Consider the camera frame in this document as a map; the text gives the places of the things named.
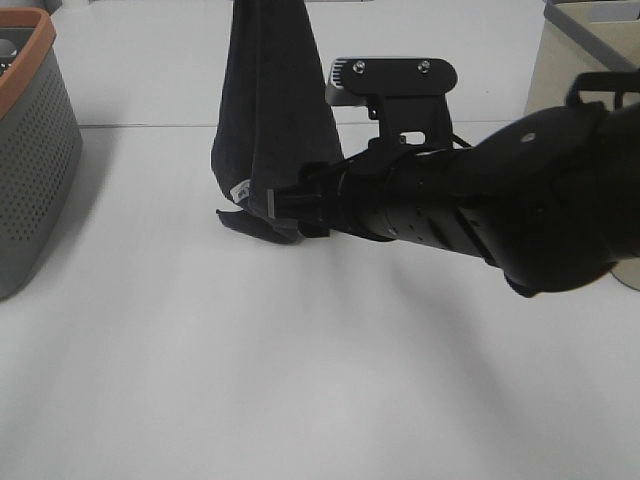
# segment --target cloth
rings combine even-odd
[[[218,212],[236,231],[295,243],[297,223],[268,216],[267,191],[293,185],[303,164],[342,160],[303,0],[236,0],[211,152],[224,195],[240,212]]]

